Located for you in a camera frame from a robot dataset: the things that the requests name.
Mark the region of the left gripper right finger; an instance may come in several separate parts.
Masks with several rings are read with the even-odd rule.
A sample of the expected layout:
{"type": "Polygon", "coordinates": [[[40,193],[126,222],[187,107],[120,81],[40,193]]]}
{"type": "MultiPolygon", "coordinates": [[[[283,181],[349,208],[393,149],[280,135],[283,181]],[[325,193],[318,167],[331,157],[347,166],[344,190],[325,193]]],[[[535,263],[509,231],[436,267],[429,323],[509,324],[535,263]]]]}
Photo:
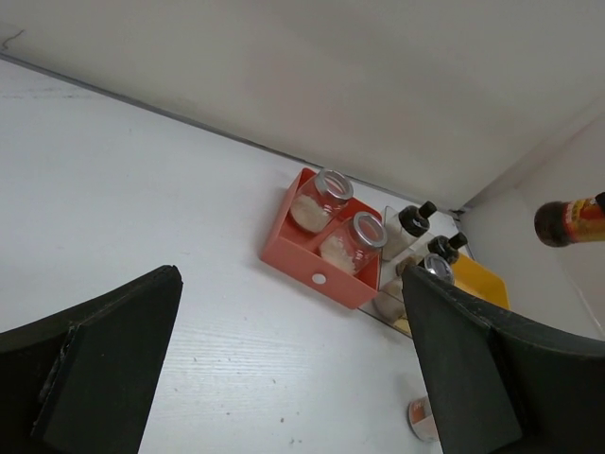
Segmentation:
{"type": "Polygon", "coordinates": [[[532,321],[418,266],[403,284],[443,452],[603,452],[603,341],[532,321]]]}

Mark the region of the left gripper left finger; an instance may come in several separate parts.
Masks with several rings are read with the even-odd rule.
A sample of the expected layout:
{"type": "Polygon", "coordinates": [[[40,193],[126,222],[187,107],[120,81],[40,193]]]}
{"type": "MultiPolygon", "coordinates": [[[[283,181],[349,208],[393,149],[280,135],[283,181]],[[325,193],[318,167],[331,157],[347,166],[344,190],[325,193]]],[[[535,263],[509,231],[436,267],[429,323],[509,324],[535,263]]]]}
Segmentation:
{"type": "Polygon", "coordinates": [[[2,452],[138,452],[182,287],[164,265],[2,333],[2,452]]]}

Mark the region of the silver lid jar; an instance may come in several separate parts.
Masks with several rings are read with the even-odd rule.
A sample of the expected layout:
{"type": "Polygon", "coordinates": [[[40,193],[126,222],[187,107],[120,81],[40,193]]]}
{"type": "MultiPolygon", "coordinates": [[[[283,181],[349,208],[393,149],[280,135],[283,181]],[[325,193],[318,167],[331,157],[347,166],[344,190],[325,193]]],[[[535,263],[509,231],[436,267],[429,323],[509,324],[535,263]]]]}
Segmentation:
{"type": "Polygon", "coordinates": [[[435,443],[439,433],[427,395],[412,400],[407,406],[407,421],[415,436],[425,443],[435,443]]]}

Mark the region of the black silver lid shaker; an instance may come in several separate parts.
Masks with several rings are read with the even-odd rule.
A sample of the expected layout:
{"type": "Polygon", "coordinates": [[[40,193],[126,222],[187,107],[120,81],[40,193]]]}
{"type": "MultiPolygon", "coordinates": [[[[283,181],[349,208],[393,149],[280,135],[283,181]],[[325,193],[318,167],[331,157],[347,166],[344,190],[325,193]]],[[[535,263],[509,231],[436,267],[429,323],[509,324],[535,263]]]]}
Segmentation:
{"type": "Polygon", "coordinates": [[[419,263],[412,258],[404,260],[403,265],[396,268],[395,277],[379,290],[372,302],[374,309],[387,323],[394,324],[398,320],[406,319],[403,272],[414,267],[420,267],[446,283],[455,282],[450,264],[436,253],[429,253],[419,263]]]}

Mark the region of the black faceted lid jar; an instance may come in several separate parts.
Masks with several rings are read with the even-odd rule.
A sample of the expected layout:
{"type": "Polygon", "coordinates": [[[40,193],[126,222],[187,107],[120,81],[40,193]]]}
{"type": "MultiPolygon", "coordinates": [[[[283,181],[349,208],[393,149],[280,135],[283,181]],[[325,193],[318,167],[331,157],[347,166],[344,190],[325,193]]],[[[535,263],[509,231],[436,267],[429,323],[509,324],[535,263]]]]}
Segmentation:
{"type": "Polygon", "coordinates": [[[434,236],[418,247],[413,247],[395,267],[397,276],[403,274],[408,265],[419,265],[424,258],[435,253],[443,258],[449,265],[454,265],[459,259],[459,249],[468,244],[467,236],[458,232],[456,235],[448,238],[447,236],[434,236]]]}

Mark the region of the red lid sauce jar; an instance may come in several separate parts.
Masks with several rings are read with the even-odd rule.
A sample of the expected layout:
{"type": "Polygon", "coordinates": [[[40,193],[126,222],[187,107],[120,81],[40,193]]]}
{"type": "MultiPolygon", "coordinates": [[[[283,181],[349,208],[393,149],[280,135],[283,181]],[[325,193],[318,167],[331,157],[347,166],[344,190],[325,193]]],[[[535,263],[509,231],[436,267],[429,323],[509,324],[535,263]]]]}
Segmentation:
{"type": "Polygon", "coordinates": [[[604,193],[575,201],[552,201],[534,216],[537,237],[553,248],[604,240],[604,193]]]}

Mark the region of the black knob lid shaker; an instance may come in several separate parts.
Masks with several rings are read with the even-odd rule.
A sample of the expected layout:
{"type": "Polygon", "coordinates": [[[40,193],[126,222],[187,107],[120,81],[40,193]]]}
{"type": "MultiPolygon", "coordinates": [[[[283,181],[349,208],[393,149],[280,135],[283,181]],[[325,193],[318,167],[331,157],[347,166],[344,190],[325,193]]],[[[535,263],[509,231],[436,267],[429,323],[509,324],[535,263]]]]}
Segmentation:
{"type": "Polygon", "coordinates": [[[436,212],[436,205],[432,201],[426,201],[420,206],[409,205],[387,216],[384,224],[387,243],[382,250],[382,258],[390,261],[414,245],[429,231],[429,218],[436,212]]]}

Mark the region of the glass jar of rice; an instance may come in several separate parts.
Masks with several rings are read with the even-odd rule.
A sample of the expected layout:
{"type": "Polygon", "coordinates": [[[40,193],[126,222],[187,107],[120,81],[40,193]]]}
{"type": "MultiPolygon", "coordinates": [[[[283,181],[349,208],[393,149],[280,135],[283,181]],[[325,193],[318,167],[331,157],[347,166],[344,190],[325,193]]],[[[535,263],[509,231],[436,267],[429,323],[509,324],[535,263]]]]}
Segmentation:
{"type": "Polygon", "coordinates": [[[346,207],[353,195],[353,185],[343,174],[323,168],[298,189],[289,214],[302,230],[318,234],[346,207]]]}

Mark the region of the yellow tray box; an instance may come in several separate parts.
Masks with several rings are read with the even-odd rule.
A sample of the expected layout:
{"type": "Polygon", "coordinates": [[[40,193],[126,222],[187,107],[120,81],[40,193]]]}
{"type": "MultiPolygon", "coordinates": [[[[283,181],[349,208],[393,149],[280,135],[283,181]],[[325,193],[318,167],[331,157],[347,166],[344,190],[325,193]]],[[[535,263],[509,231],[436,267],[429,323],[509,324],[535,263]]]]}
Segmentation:
{"type": "Polygon", "coordinates": [[[505,282],[481,264],[461,254],[452,266],[455,286],[495,306],[510,309],[505,282]]]}

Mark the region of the clear plastic tray box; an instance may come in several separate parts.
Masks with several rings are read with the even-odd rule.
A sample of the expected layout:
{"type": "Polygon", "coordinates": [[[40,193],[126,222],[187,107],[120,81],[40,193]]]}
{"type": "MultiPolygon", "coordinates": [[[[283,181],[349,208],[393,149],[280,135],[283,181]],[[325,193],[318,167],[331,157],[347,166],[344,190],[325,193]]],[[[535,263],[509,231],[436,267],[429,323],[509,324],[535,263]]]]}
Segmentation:
{"type": "Polygon", "coordinates": [[[431,217],[431,228],[409,249],[401,252],[390,261],[381,260],[380,282],[377,296],[359,310],[368,316],[385,323],[391,329],[412,338],[409,323],[407,322],[405,306],[403,303],[402,279],[397,274],[397,266],[401,261],[411,264],[411,257],[418,256],[418,251],[434,236],[453,236],[460,232],[458,218],[441,212],[431,217]]]}

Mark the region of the red tray box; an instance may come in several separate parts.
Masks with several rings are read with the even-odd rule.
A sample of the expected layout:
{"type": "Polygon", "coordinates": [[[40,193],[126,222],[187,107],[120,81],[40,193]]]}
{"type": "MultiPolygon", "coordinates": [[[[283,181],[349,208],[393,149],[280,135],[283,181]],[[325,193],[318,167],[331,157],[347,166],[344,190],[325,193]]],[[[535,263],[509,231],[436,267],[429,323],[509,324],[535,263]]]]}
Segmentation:
{"type": "Polygon", "coordinates": [[[321,242],[358,212],[368,212],[381,219],[381,214],[357,198],[330,221],[318,234],[299,228],[289,214],[297,191],[315,177],[316,172],[303,168],[285,192],[277,216],[268,234],[260,258],[271,267],[316,290],[350,309],[357,309],[374,298],[379,289],[381,263],[373,258],[360,272],[351,275],[320,257],[321,242]]]}

